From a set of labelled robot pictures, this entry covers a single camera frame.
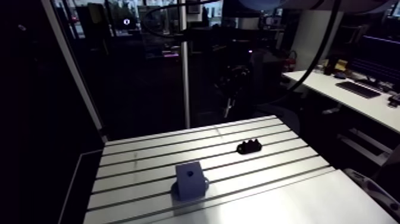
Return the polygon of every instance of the aluminum table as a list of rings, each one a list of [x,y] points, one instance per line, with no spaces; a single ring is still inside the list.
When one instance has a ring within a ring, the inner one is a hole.
[[[260,152],[235,152],[255,138]],[[175,165],[190,161],[209,188],[174,201]],[[84,224],[396,223],[275,116],[108,142],[92,193]]]

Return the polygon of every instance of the red fire extinguisher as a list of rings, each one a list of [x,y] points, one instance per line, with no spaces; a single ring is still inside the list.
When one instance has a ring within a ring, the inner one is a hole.
[[[285,60],[285,64],[283,66],[284,72],[294,71],[296,67],[296,59],[297,59],[296,51],[290,51],[289,56]]]

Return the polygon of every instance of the keyboard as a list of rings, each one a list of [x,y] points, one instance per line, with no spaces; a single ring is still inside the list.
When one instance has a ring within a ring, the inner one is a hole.
[[[353,93],[355,93],[357,95],[360,95],[360,96],[362,96],[364,98],[368,98],[368,99],[381,95],[378,92],[375,92],[375,91],[373,91],[371,89],[368,89],[368,88],[365,88],[363,86],[354,84],[352,82],[341,82],[341,83],[336,84],[336,86],[338,86],[340,88],[343,88],[343,89],[346,89],[346,90],[348,90],[350,92],[353,92]]]

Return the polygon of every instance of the small yellow object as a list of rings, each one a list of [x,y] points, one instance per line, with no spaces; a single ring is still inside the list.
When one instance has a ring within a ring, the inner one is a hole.
[[[338,69],[340,71],[345,71],[346,65],[347,65],[347,61],[339,60],[339,61],[337,61],[336,65],[335,65],[335,69]]]

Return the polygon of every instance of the dark background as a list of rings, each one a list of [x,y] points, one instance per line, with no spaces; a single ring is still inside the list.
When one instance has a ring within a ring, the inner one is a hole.
[[[41,2],[1,8],[4,204],[17,211],[6,214],[11,223],[57,223],[79,155],[103,143]]]

